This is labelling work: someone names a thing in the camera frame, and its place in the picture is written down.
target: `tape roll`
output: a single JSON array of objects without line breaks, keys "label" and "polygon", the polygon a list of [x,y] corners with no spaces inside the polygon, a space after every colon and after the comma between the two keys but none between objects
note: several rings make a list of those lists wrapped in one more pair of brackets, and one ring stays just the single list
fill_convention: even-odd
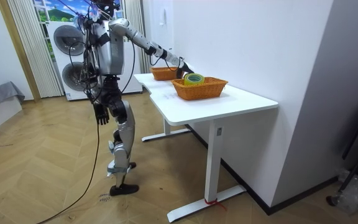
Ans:
[{"label": "tape roll", "polygon": [[204,83],[204,76],[195,73],[185,75],[185,85],[195,85]]}]

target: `wicker basket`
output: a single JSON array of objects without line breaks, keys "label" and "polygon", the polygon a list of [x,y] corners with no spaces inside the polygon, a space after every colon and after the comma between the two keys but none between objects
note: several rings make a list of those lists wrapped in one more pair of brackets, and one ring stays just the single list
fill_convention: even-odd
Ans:
[{"label": "wicker basket", "polygon": [[200,100],[219,97],[228,81],[218,78],[205,77],[203,84],[185,85],[184,79],[171,81],[178,96],[184,100]]},{"label": "wicker basket", "polygon": [[169,68],[151,68],[150,69],[154,75],[154,79],[157,81],[166,81],[166,80],[174,80],[177,78],[177,72],[176,68],[172,69],[174,71],[171,71]]}]

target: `herringbone floor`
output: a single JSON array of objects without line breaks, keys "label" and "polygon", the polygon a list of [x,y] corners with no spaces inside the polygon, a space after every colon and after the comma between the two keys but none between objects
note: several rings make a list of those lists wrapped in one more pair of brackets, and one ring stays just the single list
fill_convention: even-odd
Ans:
[{"label": "herringbone floor", "polygon": [[[206,150],[192,134],[143,143],[141,137],[162,132],[162,119],[149,94],[128,95],[137,130],[132,160],[138,166],[127,183],[139,192],[108,196],[114,179],[106,178],[113,159],[107,147],[115,123],[100,127],[101,147],[91,188],[74,207],[50,223],[159,224],[168,211],[203,198]],[[28,103],[0,126],[0,224],[34,224],[74,202],[88,184],[96,149],[96,122],[88,101],[64,97]],[[219,190],[236,185],[221,168]],[[270,217],[247,195],[198,212],[177,223],[358,224],[326,205],[330,186]]]}]

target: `washing machine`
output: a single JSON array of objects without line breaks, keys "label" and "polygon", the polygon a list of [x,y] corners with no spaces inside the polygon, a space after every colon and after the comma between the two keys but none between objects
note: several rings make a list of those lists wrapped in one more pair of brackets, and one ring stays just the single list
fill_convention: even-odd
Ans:
[{"label": "washing machine", "polygon": [[[67,100],[80,100],[87,99],[84,93],[84,84],[80,82],[81,69],[83,67],[83,53],[85,46],[77,41],[85,41],[85,36],[78,30],[72,22],[46,22],[47,31],[50,37],[53,53],[58,67],[59,76],[62,79],[63,88]],[[138,51],[135,50],[135,67],[134,74],[140,73],[140,63]],[[124,69],[122,75],[119,75],[118,87],[122,89],[127,84],[132,71],[132,63],[134,59],[132,43],[124,43]],[[124,93],[141,92],[142,85],[136,80],[131,78]]]}]

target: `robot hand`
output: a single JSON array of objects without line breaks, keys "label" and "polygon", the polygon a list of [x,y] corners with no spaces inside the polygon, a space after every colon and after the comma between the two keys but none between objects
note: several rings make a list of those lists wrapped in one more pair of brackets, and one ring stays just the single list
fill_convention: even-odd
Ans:
[{"label": "robot hand", "polygon": [[94,102],[93,110],[94,110],[94,115],[96,117],[98,124],[104,125],[104,124],[109,123],[109,119],[110,119],[109,111],[107,110],[107,108],[105,106],[103,106],[102,104],[100,104],[98,102]]}]

